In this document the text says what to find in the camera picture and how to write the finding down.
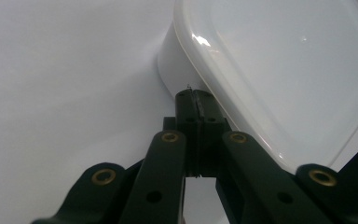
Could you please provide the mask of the white lidded plastic container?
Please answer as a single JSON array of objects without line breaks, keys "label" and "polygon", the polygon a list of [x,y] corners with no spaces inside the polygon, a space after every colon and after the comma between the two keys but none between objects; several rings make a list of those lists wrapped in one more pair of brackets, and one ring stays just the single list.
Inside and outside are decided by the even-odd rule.
[{"label": "white lidded plastic container", "polygon": [[210,92],[288,172],[358,152],[358,0],[175,0],[158,71],[171,93]]}]

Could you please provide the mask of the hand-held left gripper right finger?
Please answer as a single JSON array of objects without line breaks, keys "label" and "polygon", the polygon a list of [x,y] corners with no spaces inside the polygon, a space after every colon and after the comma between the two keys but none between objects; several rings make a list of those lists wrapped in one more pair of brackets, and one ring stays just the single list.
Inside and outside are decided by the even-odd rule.
[{"label": "hand-held left gripper right finger", "polygon": [[198,172],[203,177],[216,177],[220,163],[220,141],[223,133],[228,130],[227,120],[212,94],[195,91],[195,98],[200,122]]}]

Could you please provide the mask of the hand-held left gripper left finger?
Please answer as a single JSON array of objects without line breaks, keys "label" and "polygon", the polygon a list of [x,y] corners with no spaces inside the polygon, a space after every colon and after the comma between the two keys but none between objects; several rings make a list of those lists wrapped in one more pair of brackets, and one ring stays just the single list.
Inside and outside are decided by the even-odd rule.
[{"label": "hand-held left gripper left finger", "polygon": [[163,130],[176,130],[186,137],[186,176],[199,176],[199,114],[192,90],[180,91],[175,95],[175,116],[163,119]]}]

